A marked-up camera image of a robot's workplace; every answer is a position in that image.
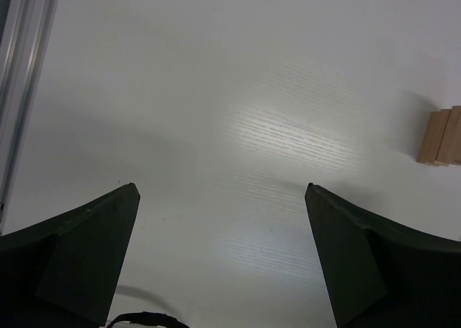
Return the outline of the wood block three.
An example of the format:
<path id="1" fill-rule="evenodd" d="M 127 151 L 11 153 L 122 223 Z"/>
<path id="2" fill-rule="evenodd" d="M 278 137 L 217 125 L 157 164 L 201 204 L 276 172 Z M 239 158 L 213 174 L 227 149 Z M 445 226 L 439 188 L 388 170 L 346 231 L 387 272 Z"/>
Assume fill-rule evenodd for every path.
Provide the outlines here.
<path id="1" fill-rule="evenodd" d="M 449 111 L 435 164 L 460 165 L 460 106 L 453 106 Z"/>

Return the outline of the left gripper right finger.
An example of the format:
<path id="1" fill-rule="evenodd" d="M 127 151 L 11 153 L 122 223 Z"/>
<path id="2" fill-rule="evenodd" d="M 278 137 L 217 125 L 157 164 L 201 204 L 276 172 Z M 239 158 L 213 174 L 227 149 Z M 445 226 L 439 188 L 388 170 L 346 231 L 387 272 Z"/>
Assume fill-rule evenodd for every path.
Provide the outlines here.
<path id="1" fill-rule="evenodd" d="M 336 326 L 460 326 L 458 241 L 404 226 L 313 183 L 305 203 Z"/>

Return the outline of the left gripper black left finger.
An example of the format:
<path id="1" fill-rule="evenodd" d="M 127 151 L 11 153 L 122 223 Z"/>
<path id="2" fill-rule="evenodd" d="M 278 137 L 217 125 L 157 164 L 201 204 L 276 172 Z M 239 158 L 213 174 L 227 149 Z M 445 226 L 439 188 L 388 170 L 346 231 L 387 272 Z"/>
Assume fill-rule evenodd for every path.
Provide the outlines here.
<path id="1" fill-rule="evenodd" d="M 130 183 L 2 236 L 1 326 L 104 326 L 139 202 Z"/>

